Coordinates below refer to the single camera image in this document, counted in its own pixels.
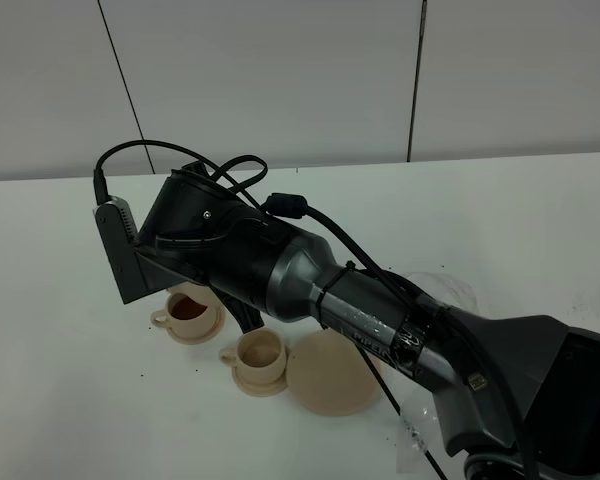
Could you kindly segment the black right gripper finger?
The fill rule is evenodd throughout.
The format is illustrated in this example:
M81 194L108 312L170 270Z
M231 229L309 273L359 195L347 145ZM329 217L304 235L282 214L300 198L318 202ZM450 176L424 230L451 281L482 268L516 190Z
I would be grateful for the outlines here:
M242 333L249 333L264 326L261 312L256 308L224 292L219 293L219 300L236 320Z

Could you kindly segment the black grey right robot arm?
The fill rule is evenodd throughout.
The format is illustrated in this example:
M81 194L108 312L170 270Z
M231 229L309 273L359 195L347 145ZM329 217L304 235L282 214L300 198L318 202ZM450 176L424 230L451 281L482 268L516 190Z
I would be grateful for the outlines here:
M130 240L125 302L209 287L244 331L305 317L428 390L469 479L600 479L600 334L546 315L489 320L380 268L305 198L251 207L195 162Z

